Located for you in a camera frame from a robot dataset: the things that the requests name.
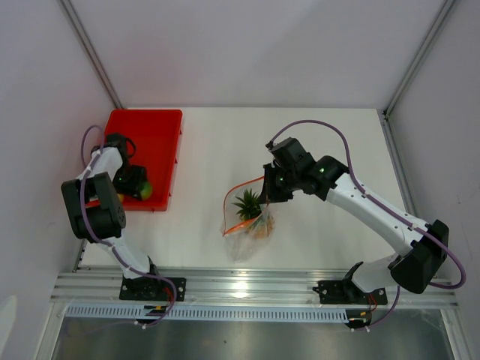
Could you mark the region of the green toy lime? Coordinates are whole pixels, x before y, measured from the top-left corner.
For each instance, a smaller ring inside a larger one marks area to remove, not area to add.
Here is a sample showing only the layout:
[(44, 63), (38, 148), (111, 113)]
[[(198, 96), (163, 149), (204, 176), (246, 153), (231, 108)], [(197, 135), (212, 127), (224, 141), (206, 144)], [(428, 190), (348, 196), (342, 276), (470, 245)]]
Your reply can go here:
[(142, 185), (140, 186), (140, 189), (139, 189), (139, 198), (142, 200), (142, 201), (145, 201), (147, 199), (149, 199), (152, 195), (152, 192), (153, 192), (153, 189), (152, 189), (152, 185), (148, 182), (148, 181), (145, 181), (142, 183)]

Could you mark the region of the toy pineapple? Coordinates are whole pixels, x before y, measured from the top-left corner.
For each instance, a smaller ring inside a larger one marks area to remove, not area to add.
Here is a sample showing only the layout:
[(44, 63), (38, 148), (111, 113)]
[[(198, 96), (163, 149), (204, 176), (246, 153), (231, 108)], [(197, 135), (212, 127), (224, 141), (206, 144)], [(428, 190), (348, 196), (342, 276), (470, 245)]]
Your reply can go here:
[(240, 223), (232, 228), (233, 232), (242, 231), (253, 239), (266, 239), (272, 234), (275, 219), (266, 205), (259, 204), (258, 197), (250, 188), (235, 197), (233, 205), (238, 208), (236, 214)]

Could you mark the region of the clear zip top bag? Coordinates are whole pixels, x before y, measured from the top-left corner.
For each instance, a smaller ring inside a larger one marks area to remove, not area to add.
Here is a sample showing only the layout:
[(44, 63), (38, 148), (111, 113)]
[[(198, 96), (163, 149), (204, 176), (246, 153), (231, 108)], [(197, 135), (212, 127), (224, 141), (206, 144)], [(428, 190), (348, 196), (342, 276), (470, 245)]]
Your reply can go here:
[(220, 228), (229, 258), (249, 260), (269, 242), (275, 230), (275, 208), (260, 201), (263, 177), (237, 184), (223, 198)]

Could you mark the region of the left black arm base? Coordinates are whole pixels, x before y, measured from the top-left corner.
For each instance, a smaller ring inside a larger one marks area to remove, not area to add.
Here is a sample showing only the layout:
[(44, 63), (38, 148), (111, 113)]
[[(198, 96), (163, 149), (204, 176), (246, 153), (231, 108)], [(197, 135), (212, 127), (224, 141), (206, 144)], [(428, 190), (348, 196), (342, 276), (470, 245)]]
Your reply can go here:
[(166, 302), (173, 295), (172, 287), (165, 280), (147, 277), (122, 278), (119, 299), (124, 301)]

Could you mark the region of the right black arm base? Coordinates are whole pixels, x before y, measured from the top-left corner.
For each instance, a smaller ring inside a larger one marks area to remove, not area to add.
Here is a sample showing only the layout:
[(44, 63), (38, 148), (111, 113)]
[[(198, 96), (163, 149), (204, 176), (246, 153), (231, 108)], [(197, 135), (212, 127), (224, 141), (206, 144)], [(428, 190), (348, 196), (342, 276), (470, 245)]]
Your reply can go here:
[(322, 305), (387, 305), (385, 288), (364, 292), (353, 283), (353, 274), (363, 262), (357, 262), (341, 280), (319, 280), (312, 290)]

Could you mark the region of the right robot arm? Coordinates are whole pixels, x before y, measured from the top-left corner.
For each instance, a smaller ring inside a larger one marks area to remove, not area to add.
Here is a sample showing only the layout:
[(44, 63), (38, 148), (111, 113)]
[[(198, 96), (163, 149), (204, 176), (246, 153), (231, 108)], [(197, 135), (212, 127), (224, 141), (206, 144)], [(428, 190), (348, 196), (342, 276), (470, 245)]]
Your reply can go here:
[(273, 161), (264, 165), (259, 202), (285, 203), (294, 191), (314, 195), (350, 213), (383, 238), (394, 250), (391, 256), (374, 262), (358, 262), (345, 275), (343, 296), (360, 302), (369, 293), (398, 285), (421, 294), (446, 259), (449, 229), (439, 220), (427, 224), (382, 201), (373, 202), (354, 183), (346, 165), (332, 156), (315, 160), (301, 143), (289, 137), (267, 144)]

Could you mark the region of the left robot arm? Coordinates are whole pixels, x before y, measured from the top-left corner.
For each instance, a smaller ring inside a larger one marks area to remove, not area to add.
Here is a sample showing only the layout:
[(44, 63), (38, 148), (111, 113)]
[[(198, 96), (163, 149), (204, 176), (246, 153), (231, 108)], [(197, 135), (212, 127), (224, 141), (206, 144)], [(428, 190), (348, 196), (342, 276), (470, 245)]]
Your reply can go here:
[(73, 234), (110, 254), (124, 278), (139, 278), (136, 291), (153, 300), (162, 293), (163, 282), (155, 277), (150, 258), (122, 235), (127, 219), (120, 196), (143, 201), (152, 195), (146, 168), (130, 162), (132, 145), (120, 133), (107, 135), (92, 149), (82, 173), (61, 184), (61, 193)]

